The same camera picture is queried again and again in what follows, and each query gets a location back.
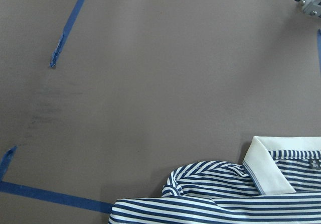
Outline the aluminium frame post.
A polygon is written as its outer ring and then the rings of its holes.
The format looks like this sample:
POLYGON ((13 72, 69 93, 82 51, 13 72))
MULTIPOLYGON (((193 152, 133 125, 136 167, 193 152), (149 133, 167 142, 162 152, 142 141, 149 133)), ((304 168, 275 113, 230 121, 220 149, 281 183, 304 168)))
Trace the aluminium frame post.
POLYGON ((302 0, 300 6, 305 14, 320 18, 320 0, 302 0))

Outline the navy white striped polo shirt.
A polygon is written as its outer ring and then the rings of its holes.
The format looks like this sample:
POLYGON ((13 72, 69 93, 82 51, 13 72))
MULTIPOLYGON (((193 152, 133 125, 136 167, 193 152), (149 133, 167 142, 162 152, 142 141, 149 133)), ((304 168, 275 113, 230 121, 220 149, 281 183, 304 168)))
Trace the navy white striped polo shirt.
POLYGON ((109 223, 320 223, 320 137, 255 136, 242 164, 172 171, 159 198, 118 200, 109 223))

